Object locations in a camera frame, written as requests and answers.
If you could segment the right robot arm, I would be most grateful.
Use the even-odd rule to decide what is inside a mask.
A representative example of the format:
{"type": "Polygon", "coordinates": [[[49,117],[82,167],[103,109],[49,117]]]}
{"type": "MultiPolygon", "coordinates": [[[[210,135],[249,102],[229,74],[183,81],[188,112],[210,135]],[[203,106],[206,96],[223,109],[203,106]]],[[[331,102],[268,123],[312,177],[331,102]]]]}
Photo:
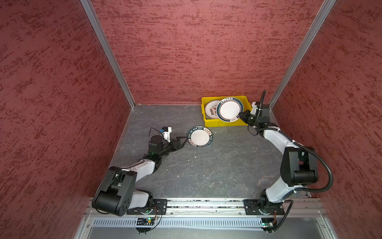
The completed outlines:
{"type": "Polygon", "coordinates": [[[315,152],[314,148],[304,146],[293,140],[276,124],[269,122],[267,117],[261,119],[260,110],[255,114],[246,110],[240,113],[239,117],[283,154],[279,179],[271,187],[265,189],[259,198],[258,207],[263,214],[275,210],[296,192],[322,193],[331,189],[334,183],[333,172],[325,160],[315,152]],[[309,189],[307,185],[318,181],[319,162],[327,171],[328,182],[322,188],[309,189]]]}

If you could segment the green red rim plate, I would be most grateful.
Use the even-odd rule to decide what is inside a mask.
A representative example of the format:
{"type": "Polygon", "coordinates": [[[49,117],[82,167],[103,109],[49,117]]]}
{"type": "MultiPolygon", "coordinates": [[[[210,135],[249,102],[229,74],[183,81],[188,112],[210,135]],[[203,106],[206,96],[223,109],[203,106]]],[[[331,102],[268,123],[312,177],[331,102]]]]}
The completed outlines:
{"type": "Polygon", "coordinates": [[[243,110],[244,105],[238,98],[227,97],[218,103],[216,113],[223,122],[235,122],[243,110]]]}

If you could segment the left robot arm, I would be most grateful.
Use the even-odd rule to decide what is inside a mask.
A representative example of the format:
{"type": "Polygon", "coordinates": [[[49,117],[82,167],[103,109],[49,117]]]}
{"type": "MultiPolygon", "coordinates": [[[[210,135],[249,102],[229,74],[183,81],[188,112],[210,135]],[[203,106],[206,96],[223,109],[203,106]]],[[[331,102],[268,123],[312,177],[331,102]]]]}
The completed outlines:
{"type": "Polygon", "coordinates": [[[127,167],[112,166],[98,187],[92,200],[92,207],[102,214],[123,216],[130,210],[150,214],[154,208],[152,193],[137,190],[135,184],[158,170],[162,159],[171,152],[182,149],[187,143],[186,136],[167,140],[154,135],[149,140],[148,153],[136,163],[127,167]]]}

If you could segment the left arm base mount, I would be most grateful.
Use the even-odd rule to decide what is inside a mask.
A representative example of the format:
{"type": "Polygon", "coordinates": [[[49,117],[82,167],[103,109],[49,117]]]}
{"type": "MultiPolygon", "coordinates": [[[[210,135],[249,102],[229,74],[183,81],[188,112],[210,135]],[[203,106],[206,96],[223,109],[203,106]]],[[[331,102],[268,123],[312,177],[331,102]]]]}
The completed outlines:
{"type": "Polygon", "coordinates": [[[149,215],[149,216],[155,216],[155,215],[165,215],[167,211],[167,199],[152,199],[149,200],[147,207],[145,208],[133,208],[127,210],[127,215],[149,215]]]}

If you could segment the white plate red Chinese characters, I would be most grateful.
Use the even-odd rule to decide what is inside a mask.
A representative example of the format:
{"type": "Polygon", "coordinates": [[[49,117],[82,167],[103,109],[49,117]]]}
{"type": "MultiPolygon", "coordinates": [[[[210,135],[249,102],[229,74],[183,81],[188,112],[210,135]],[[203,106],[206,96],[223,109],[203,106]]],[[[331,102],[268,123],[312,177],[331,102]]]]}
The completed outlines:
{"type": "Polygon", "coordinates": [[[207,120],[218,119],[217,116],[217,106],[220,103],[220,100],[213,100],[206,104],[205,114],[207,120]]]}

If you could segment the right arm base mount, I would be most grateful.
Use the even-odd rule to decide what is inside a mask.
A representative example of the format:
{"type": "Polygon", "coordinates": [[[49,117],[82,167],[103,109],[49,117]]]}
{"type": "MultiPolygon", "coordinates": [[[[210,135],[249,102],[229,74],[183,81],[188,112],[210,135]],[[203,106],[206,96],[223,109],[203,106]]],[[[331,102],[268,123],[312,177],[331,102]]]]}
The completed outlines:
{"type": "Polygon", "coordinates": [[[244,199],[243,204],[247,216],[283,216],[285,214],[282,203],[271,203],[267,200],[258,199],[244,199]]]}

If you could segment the green rim Hao Wei plate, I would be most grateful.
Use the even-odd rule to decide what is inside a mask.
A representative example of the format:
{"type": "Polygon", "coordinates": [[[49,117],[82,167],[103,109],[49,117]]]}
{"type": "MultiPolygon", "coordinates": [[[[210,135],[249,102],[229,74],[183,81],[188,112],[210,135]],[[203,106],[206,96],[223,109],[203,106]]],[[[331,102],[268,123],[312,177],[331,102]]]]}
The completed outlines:
{"type": "Polygon", "coordinates": [[[211,144],[212,139],[211,130],[204,126],[195,126],[188,132],[188,141],[194,147],[207,147],[211,144]]]}

